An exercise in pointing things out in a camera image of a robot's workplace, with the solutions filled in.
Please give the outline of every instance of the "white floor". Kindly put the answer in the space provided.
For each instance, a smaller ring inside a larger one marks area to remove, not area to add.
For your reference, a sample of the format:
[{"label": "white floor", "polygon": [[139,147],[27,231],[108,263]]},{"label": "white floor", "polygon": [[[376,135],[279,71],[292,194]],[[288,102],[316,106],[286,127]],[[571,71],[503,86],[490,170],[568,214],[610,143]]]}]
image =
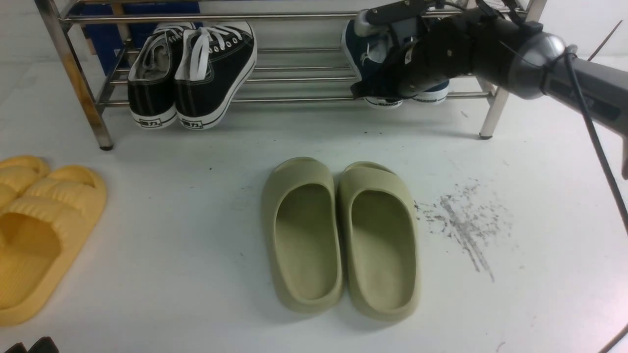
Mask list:
[{"label": "white floor", "polygon": [[[0,63],[0,77],[0,159],[87,165],[109,187],[76,262],[35,318],[0,329],[0,351],[49,335],[63,353],[594,352],[628,322],[628,236],[582,118],[550,99],[511,97],[489,141],[476,138],[482,100],[233,106],[205,132],[146,132],[108,109],[104,152],[59,63]],[[619,174],[620,139],[600,134]],[[406,181],[420,227],[412,317],[383,325],[347,295],[316,317],[280,305],[259,197],[295,156],[335,173],[375,161]]]}]

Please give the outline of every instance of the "white rubber sole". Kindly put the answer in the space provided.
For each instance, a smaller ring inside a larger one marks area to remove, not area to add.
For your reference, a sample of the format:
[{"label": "white rubber sole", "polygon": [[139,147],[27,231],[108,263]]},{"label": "white rubber sole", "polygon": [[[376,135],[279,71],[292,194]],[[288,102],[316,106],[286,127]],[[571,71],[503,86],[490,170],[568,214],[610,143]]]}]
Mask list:
[{"label": "white rubber sole", "polygon": [[[353,58],[351,57],[351,52],[349,52],[349,48],[347,48],[346,33],[347,33],[347,28],[345,27],[345,30],[342,32],[342,37],[340,37],[340,46],[342,47],[342,52],[345,54],[345,57],[347,58],[347,62],[349,63],[351,70],[353,70],[358,81],[361,81],[362,75],[360,74],[360,70],[358,69],[357,66],[355,66]],[[373,109],[378,109],[381,111],[388,111],[388,110],[399,107],[403,103],[403,100],[400,100],[399,102],[395,102],[395,103],[390,103],[386,101],[386,99],[375,98],[375,97],[365,97],[364,102],[366,102],[366,104]]]},{"label": "white rubber sole", "polygon": [[436,92],[423,92],[412,99],[421,104],[437,106],[447,99],[447,94],[449,94],[449,87],[437,90]]},{"label": "white rubber sole", "polygon": [[131,111],[135,123],[146,130],[159,130],[172,125],[176,121],[176,107],[172,105],[170,109],[155,116],[142,116]]},{"label": "white rubber sole", "polygon": [[179,120],[184,127],[190,130],[207,130],[213,128],[214,126],[218,125],[218,123],[220,123],[222,118],[225,116],[225,113],[227,112],[227,108],[229,108],[231,101],[236,95],[236,92],[240,89],[240,86],[242,86],[242,84],[246,82],[249,76],[251,76],[251,74],[253,73],[253,69],[255,68],[255,64],[257,63],[257,38],[255,37],[255,32],[253,31],[253,28],[251,28],[251,34],[255,39],[255,44],[253,45],[253,54],[249,58],[249,61],[246,63],[242,71],[240,71],[238,77],[235,78],[234,84],[229,87],[229,91],[227,91],[225,99],[218,106],[218,108],[216,108],[216,110],[214,110],[210,114],[207,114],[206,116],[190,117],[185,116],[179,112]]}]

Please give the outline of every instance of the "slide sandal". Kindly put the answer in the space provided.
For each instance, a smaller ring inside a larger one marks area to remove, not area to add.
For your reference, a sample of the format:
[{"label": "slide sandal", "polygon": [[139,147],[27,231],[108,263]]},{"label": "slide sandal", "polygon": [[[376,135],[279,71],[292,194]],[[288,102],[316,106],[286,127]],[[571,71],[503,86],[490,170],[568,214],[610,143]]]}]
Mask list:
[{"label": "slide sandal", "polygon": [[262,218],[279,300],[302,313],[340,300],[342,265],[333,178],[312,158],[285,161],[262,194]]},{"label": "slide sandal", "polygon": [[63,278],[105,207],[100,176],[64,166],[0,213],[0,325],[36,314]]},{"label": "slide sandal", "polygon": [[338,186],[339,217],[347,247],[349,292],[368,317],[399,321],[418,301],[414,201],[386,167],[357,162]]},{"label": "slide sandal", "polygon": [[0,161],[0,209],[22,196],[29,186],[49,172],[46,162],[35,156],[15,156]]}]

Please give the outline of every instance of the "dirt stain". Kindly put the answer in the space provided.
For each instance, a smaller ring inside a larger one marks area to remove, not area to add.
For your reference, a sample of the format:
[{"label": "dirt stain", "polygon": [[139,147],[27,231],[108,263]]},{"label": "dirt stain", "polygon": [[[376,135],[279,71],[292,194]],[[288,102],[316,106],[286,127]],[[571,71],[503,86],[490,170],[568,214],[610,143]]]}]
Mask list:
[{"label": "dirt stain", "polygon": [[502,342],[499,345],[497,345],[497,348],[495,348],[495,353],[499,353],[499,350],[502,349],[502,346],[506,344],[506,342]]},{"label": "dirt stain", "polygon": [[438,204],[416,202],[414,207],[427,221],[430,234],[442,234],[455,240],[475,270],[487,273],[494,283],[495,276],[484,249],[510,238],[512,215],[495,193],[490,193],[476,179],[469,180],[466,185],[456,184],[455,191],[441,196]]}]

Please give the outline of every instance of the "olive green slide sandal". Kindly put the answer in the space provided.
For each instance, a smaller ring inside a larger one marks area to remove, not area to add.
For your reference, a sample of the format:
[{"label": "olive green slide sandal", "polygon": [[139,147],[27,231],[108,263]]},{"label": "olive green slide sandal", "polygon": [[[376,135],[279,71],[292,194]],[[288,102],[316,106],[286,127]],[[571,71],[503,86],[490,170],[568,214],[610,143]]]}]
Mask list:
[{"label": "olive green slide sandal", "polygon": [[336,304],[343,283],[329,169],[306,157],[280,164],[264,186],[262,221],[279,300],[301,313]]},{"label": "olive green slide sandal", "polygon": [[357,162],[340,177],[338,207],[355,307],[383,321],[410,316],[419,283],[410,191],[386,167]]}]

